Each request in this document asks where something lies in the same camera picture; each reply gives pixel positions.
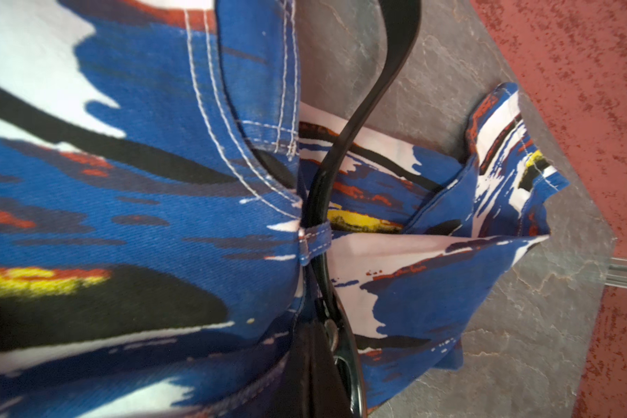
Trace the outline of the black leather belt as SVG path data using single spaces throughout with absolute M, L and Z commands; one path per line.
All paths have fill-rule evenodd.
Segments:
M 387 33 L 383 69 L 367 97 L 353 113 L 320 163 L 304 207 L 304 225 L 320 226 L 327 212 L 341 163 L 370 114 L 407 61 L 421 24 L 421 2 L 382 1 Z M 306 316 L 299 322 L 292 347 L 267 417 L 365 417 L 367 395 L 354 333 L 334 289 L 327 254 L 304 267 L 310 287 Z

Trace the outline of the blue white patterned trousers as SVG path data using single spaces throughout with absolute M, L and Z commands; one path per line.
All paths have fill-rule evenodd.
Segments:
M 0 417 L 267 417 L 327 254 L 367 416 L 458 369 L 567 180 L 519 90 L 456 160 L 304 103 L 301 1 L 0 1 Z

